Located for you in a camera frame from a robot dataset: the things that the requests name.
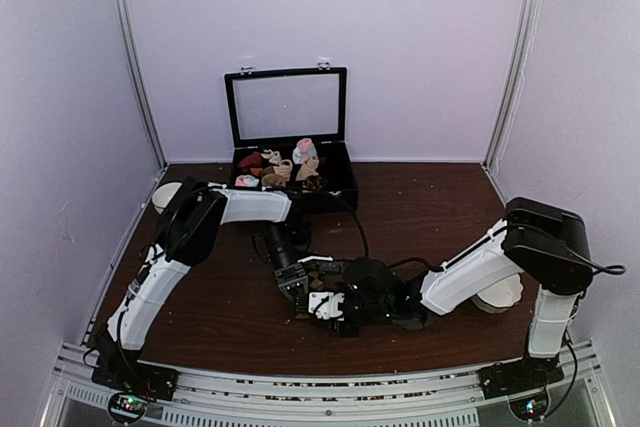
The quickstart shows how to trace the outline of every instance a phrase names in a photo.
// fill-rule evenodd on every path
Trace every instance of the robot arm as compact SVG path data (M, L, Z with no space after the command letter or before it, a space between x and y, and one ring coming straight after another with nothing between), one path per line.
M230 222L283 222L292 201L282 192L230 190L187 179L159 221L156 243L108 321L124 350L139 351L158 312L191 267L204 261L218 227Z
M527 272L540 282L540 289L526 355L534 359L557 357L565 330L575 314L576 301L593 278L590 266L567 248L585 258L589 256L580 217L532 200L512 200L507 204L504 219L477 242L443 262L438 272L409 282L420 281L417 297L427 311L421 324L428 324L433 314L450 313L463 301L512 275ZM350 276L350 268L345 270L345 277ZM401 287L393 285L395 279L383 278L373 270L372 267L367 275L368 284L388 286L386 291L395 297L410 300L412 292L399 290ZM361 284L352 281L349 289L339 293L312 293L309 312L323 320L348 322L350 313L342 306L348 305L349 298L361 297ZM377 293L384 296L385 288ZM366 302L361 302L359 310L366 309L362 304ZM403 310L401 304L395 307L386 312L392 321L394 314ZM415 306L404 310L417 311Z

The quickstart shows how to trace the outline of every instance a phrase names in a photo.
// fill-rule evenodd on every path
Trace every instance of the wire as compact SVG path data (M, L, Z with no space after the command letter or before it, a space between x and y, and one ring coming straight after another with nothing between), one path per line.
M571 345L571 339L569 339L569 336L567 335L566 332L564 334L564 338L567 344L567 348L569 349L569 352L571 352L571 357L573 357L573 375L571 377L571 382L569 383L569 387L565 391L560 401L549 412L547 412L544 415L545 420L551 417L553 414L555 414L558 411L558 409L562 406L564 401L567 400L567 397L569 397L569 393L571 392L573 385L576 383L576 378L578 377L578 357L576 356L575 350L573 350L573 346Z
M401 265L410 264L411 262L417 262L419 264L424 265L427 270L432 272L444 272L444 269L437 265L432 265L429 261L422 257L407 257L406 259L399 260L398 262L394 262L393 264L389 264L387 266L388 269L393 270L396 267L400 267Z
M264 241L264 237L262 235L251 234L251 245L253 246L253 251L256 253L256 255L262 261L262 263L269 265L270 264L269 259L267 257L264 257L260 253L260 250L258 249L258 244L256 242L256 239L258 238Z
M351 205L346 200L329 193L326 193L325 195L338 201L338 203L344 205L349 210L349 213L351 214L351 217L353 217L353 221L355 222L356 227L358 228L358 232L360 232L360 239L362 240L362 250L363 250L362 256L369 257L369 241L367 240L367 234L364 231L364 227L362 226L362 223L360 222L358 213L353 209L353 207L351 207Z
M120 356L122 357L122 360L124 361L125 365L131 371L131 373L136 377L136 379L138 379L138 381L142 383L142 379L140 378L138 373L135 371L135 369L131 367L131 364L127 360L127 357L124 355L124 349L122 348L122 342L120 341L121 329L122 329L122 318L124 317L125 312L127 312L127 310L123 310L122 312L120 312L120 315L118 316L118 322L116 324L116 344L118 344L118 351L120 352Z
M147 256L149 255L149 252L153 250L153 257L149 260L149 262L153 262L154 260L156 260L159 256L158 256L158 249L156 249L156 245L155 244L145 244L143 245L140 250L138 251L138 258L144 262L145 264L148 263L145 261L145 259L147 258Z
M95 352L95 351L96 351L96 348L93 347L93 348L87 350L84 354L82 354L82 363L84 365L86 365L87 367L91 367L91 368L95 367L95 365L87 364L87 357L89 356L89 354L91 354L91 352Z
M176 217L180 213L180 210L187 203L187 200L189 200L191 197L195 197L196 195L200 195L203 192L206 192L208 190L210 190L210 187L207 186L207 187L200 187L199 189L196 189L196 190L194 190L192 192L189 192L187 194L187 196L184 199L182 199L182 202L180 202L180 205L178 205L178 208L175 210L175 212L171 216L171 220L169 221L169 227L171 227L173 225L173 222L176 220Z
M318 311L320 310L320 307L322 307L324 304L326 304L327 302L329 302L329 296L327 295L324 299L322 299L318 305L316 305L313 308L313 316L315 317L316 314L318 313Z
M567 244L562 242L560 239L554 237L553 235L548 233L546 230L543 230L540 227L536 227L535 225L530 225L530 224L510 224L508 226L508 230L515 230L515 229L523 229L523 230L529 230L531 232L535 232L537 234L542 235L546 239L552 241L556 245L559 245L564 250L566 250L570 255L576 257L577 259L581 260L582 262L587 264L589 267L594 269L596 272L593 275L597 275L597 274L600 274L600 273L609 274L609 275L622 275L627 271L627 268L624 265L617 264L617 265L602 266L602 265L596 264L595 262L593 262L593 261L587 259L586 257L583 257L579 253L577 253L575 250L573 250Z

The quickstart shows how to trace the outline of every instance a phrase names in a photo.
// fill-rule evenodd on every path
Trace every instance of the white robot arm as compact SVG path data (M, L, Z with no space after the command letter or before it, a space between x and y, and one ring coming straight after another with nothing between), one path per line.
M430 312L443 316L485 289L525 272L505 255L502 248L507 227L507 221L500 220L469 248L440 264L440 272L424 277L420 288L421 304ZM539 287L527 345L532 358L548 359L558 355L579 295L580 292L557 295ZM344 293L312 293L308 312L321 320L342 321L345 317L340 306L344 297Z
M291 208L291 200L282 192L231 190L216 184L209 184L207 192L224 196L226 199L219 225L242 221L283 222ZM196 203L202 202L203 195L204 192L196 193L193 200ZM170 213L172 216L175 215L176 212L171 210L171 207L167 206L169 210L165 219ZM211 242L207 244L214 240L211 232L208 232L208 236ZM109 334L114 340L120 341L124 350L142 349L147 332L169 294L195 265L188 260L185 260L186 263L176 260L175 254L178 247L174 247L173 256L167 258L164 250L166 247L156 243L149 250L143 266L143 269L148 268L148 272L144 274L143 281L140 282L136 278L129 285L126 297L107 323Z

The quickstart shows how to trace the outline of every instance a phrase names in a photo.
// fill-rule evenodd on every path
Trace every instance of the white enclosure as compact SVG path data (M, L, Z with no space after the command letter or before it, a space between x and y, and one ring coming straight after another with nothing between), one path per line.
M508 114L488 166L503 197L578 212L594 260L629 267L596 278L573 331L594 340L624 425L640 425L640 0L540 0L519 69L522 3L0 0L0 423L34 424L156 185L145 126L169 162L228 161L223 75L324 59L349 69L354 160L482 162Z
M350 69L355 160L476 161L500 106L522 0L128 0L173 162L231 158L222 77Z

